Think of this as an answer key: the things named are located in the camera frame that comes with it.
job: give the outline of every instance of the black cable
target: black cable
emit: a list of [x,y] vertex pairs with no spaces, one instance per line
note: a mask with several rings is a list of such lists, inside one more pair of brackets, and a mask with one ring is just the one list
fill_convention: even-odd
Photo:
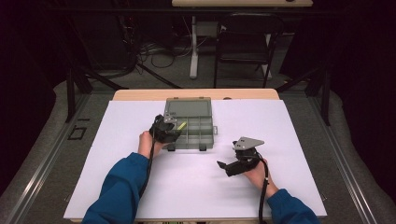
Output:
[[[149,48],[147,47],[147,45],[143,45],[142,48],[145,48],[146,52],[149,52]],[[136,55],[136,59],[139,61],[139,63],[137,63],[136,65],[143,64],[143,62],[145,62],[147,60],[147,58],[149,57],[148,53],[142,53],[142,48],[141,48],[141,50],[139,50],[139,53]],[[136,68],[136,71],[138,74],[140,74],[140,75],[143,74],[143,72],[144,72],[143,68],[142,68],[142,71],[139,71],[137,66],[135,68]]]
[[262,218],[262,209],[264,208],[264,198],[265,198],[265,192],[267,191],[267,186],[268,186],[268,165],[265,162],[265,160],[262,158],[262,155],[257,152],[257,154],[260,157],[260,160],[262,161],[262,163],[264,164],[264,171],[265,171],[265,178],[264,178],[264,183],[262,184],[262,195],[260,197],[260,205],[259,205],[259,221],[260,224],[266,224],[267,222],[264,221],[264,219]]
[[171,53],[172,62],[170,62],[169,64],[164,65],[164,66],[159,66],[159,65],[156,65],[156,64],[154,63],[154,55],[151,55],[151,64],[152,64],[154,67],[156,67],[156,68],[167,68],[167,67],[170,67],[170,66],[175,62],[175,58],[176,58],[175,53],[174,53],[173,51],[169,50],[169,49],[166,49],[165,52],[170,52],[170,53]]
[[190,51],[191,51],[191,49],[192,49],[192,46],[191,46],[192,38],[191,38],[191,37],[189,38],[189,41],[190,41],[190,43],[187,43],[187,44],[184,46],[184,48],[183,48],[179,53],[174,52],[176,57],[183,57],[183,56],[186,56],[186,55],[188,55],[188,54],[190,53]]
[[146,181],[143,184],[142,189],[139,191],[139,198],[142,198],[143,193],[146,190],[146,186],[148,185],[149,182],[149,174],[151,173],[151,164],[152,164],[152,159],[154,158],[154,147],[155,147],[155,139],[154,139],[155,132],[152,132],[152,145],[151,145],[151,151],[149,153],[149,159],[148,159],[148,173],[146,177]]
[[145,62],[145,61],[148,59],[148,57],[149,57],[149,47],[148,47],[148,44],[145,44],[145,45],[143,45],[143,46],[140,48],[138,55],[140,55],[140,57],[141,57],[140,60],[142,61],[142,63]]

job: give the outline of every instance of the blue jacket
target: blue jacket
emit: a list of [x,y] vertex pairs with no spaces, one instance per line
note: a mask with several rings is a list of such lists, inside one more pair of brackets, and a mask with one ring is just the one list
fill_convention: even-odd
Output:
[[[99,199],[88,208],[82,223],[133,223],[148,166],[149,160],[137,153],[117,162],[105,178]],[[274,223],[319,223],[314,212],[285,189],[280,189],[267,202]]]

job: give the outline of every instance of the black wall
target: black wall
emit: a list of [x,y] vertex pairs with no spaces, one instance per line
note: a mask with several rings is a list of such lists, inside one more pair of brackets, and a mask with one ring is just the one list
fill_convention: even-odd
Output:
[[[115,1],[112,0],[60,0],[58,2],[58,7],[116,7],[113,3]],[[77,47],[74,49],[75,53],[83,50],[86,54],[89,62],[84,65],[99,71],[124,70],[134,66],[135,51],[133,46],[122,41],[125,37],[117,16],[79,14],[70,16],[69,19],[64,23],[63,28],[73,29],[73,36],[69,38],[76,40],[73,43]]]
[[0,3],[0,194],[30,152],[55,103],[64,64],[35,8]]
[[281,73],[300,76],[341,45],[331,60],[331,88],[343,101],[353,145],[377,184],[396,202],[394,6],[392,1],[343,1],[338,6],[325,2],[315,1],[317,7],[351,8],[341,20],[303,20]]

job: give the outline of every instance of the black tool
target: black tool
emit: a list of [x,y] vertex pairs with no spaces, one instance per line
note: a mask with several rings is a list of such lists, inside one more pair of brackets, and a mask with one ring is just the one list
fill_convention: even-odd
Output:
[[148,131],[157,142],[173,143],[181,135],[181,130],[172,130],[175,123],[176,120],[168,114],[157,115]]
[[233,142],[233,149],[235,150],[237,161],[228,165],[218,161],[219,167],[225,170],[227,176],[240,175],[255,168],[262,160],[255,147],[262,144],[264,144],[264,142],[261,140],[241,137],[237,142]]
[[164,116],[160,114],[155,117],[154,122],[151,125],[151,128],[148,130],[152,136],[152,146],[148,159],[148,174],[146,181],[139,192],[140,197],[143,196],[143,193],[145,192],[146,186],[149,182],[149,174],[151,172],[151,164],[152,164],[152,159],[154,157],[155,143],[156,142],[173,143],[176,142],[176,140],[181,135],[181,130],[172,130],[175,127],[176,122],[177,121],[169,114],[165,114]]
[[260,197],[259,205],[259,221],[260,224],[266,224],[262,218],[262,209],[264,205],[265,192],[267,191],[268,183],[268,166],[262,155],[256,150],[256,146],[264,144],[263,141],[241,137],[237,142],[233,142],[233,149],[235,150],[237,161],[230,164],[218,161],[218,165],[221,169],[225,170],[227,176],[240,175],[244,172],[254,169],[257,164],[261,161],[264,164],[265,177],[262,183],[262,194]]

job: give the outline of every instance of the person's left hand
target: person's left hand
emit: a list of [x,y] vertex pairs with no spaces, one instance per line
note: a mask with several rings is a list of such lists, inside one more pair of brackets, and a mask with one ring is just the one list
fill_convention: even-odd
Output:
[[[155,142],[154,146],[154,157],[160,153],[161,148],[164,147],[166,144]],[[152,147],[152,136],[149,134],[149,131],[144,131],[139,135],[139,149],[137,153],[145,156],[149,159],[149,153]]]

